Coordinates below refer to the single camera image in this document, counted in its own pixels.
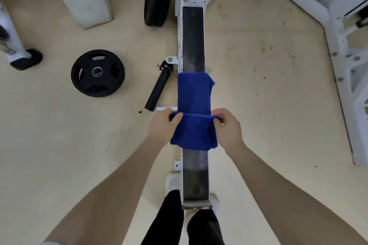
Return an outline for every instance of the blue towel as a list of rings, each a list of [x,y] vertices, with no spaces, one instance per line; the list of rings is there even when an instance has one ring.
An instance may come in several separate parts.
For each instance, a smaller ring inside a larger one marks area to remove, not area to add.
[[[206,73],[178,74],[178,112],[183,118],[170,143],[184,149],[210,150],[217,147],[214,118],[211,116],[211,90],[214,81]]]

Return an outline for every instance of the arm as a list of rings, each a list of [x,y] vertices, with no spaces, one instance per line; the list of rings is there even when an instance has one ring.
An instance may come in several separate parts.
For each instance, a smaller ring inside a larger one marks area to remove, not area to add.
[[[239,169],[281,245],[367,245],[350,225],[277,173],[242,140],[240,123],[226,109],[213,115],[217,140]]]
[[[132,155],[90,191],[56,226],[46,241],[63,245],[121,245],[157,155],[182,119],[172,109],[157,113],[149,132]]]

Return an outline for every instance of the leg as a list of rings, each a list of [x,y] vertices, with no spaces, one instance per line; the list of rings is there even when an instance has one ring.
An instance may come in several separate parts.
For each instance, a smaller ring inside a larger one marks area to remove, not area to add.
[[[212,209],[198,210],[190,219],[186,231],[189,245],[224,245],[220,224]]]
[[[173,183],[173,181],[177,181],[177,175],[180,180],[180,174],[169,174],[166,178],[165,187],[166,191],[169,192],[141,245],[179,244],[184,222],[184,210],[182,209],[180,191],[175,189],[178,188],[178,185],[176,182]]]

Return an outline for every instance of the forearm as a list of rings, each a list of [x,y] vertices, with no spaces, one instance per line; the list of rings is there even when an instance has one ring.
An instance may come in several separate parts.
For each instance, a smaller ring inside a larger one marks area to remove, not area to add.
[[[245,145],[226,151],[282,245],[367,245],[350,225]]]
[[[67,214],[45,241],[63,245],[121,245],[162,147],[162,143],[146,138]]]

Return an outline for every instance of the person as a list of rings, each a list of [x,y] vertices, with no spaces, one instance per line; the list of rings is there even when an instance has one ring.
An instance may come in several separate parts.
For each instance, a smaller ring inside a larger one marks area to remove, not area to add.
[[[182,118],[167,108],[154,115],[141,145],[111,175],[90,191],[56,226],[45,243],[121,245],[157,155]],[[281,245],[367,245],[350,225],[288,181],[253,153],[242,140],[240,123],[227,109],[213,115],[218,143],[239,169]],[[142,245],[178,244],[184,222],[178,180],[169,175],[167,196]],[[213,198],[216,208],[218,201]],[[212,209],[198,210],[187,224],[189,244],[224,244]]]

